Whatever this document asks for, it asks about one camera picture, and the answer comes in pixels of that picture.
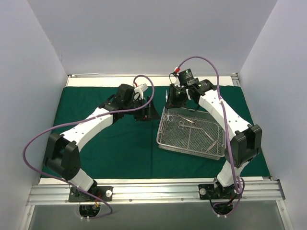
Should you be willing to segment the metal mesh instrument tray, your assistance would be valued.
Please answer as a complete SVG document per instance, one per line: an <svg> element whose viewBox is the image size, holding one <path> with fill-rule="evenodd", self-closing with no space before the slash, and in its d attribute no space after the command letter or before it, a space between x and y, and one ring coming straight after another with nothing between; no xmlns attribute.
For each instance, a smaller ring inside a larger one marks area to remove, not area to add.
<svg viewBox="0 0 307 230"><path fill-rule="evenodd" d="M202 130L180 130L179 121L196 123ZM161 149L219 160L224 157L226 137L224 129L208 112L164 108L156 142Z"/></svg>

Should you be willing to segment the green surgical drape cloth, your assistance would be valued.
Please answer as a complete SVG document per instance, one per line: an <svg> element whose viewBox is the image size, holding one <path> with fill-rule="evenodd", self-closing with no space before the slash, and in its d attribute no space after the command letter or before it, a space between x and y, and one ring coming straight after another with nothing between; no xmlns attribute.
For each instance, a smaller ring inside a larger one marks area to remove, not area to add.
<svg viewBox="0 0 307 230"><path fill-rule="evenodd" d="M66 87L55 125L88 117L116 93L109 87ZM213 178L225 160L168 151L158 147L159 121L137 122L126 115L101 131L81 150L82 169L95 179Z"/></svg>

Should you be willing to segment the silver surgical scissors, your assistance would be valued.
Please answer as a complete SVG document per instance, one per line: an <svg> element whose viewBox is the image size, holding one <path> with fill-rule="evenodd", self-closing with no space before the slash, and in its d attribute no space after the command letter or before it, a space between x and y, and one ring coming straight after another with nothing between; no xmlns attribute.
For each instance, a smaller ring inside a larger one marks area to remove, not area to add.
<svg viewBox="0 0 307 230"><path fill-rule="evenodd" d="M168 108L169 107L169 92L168 90L165 91L165 107Z"/></svg>

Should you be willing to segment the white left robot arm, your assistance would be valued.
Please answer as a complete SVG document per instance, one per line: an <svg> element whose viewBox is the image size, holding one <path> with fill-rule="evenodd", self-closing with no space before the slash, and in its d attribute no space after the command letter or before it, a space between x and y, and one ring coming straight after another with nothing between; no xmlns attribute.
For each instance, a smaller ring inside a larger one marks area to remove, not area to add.
<svg viewBox="0 0 307 230"><path fill-rule="evenodd" d="M79 194L84 200L93 200L97 194L97 183L81 169L80 151L100 131L124 115L132 115L137 121L159 119L153 102L149 97L144 97L147 89L146 84L121 84L116 94L108 97L87 117L87 122L82 122L61 134L51 134L47 141L44 165L80 188Z"/></svg>

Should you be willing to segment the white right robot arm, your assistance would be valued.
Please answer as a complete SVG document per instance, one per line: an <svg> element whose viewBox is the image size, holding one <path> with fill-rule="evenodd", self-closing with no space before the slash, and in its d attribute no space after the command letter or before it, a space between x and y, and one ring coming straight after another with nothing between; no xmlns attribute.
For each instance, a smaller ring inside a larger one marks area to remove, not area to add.
<svg viewBox="0 0 307 230"><path fill-rule="evenodd" d="M262 129L243 119L223 99L220 86L209 80L193 80L191 85L170 84L166 97L166 109L181 108L188 100L193 100L205 109L224 129L226 137L226 162L218 173L213 192L223 198L230 193L233 185L238 193L243 191L240 174L261 151Z"/></svg>

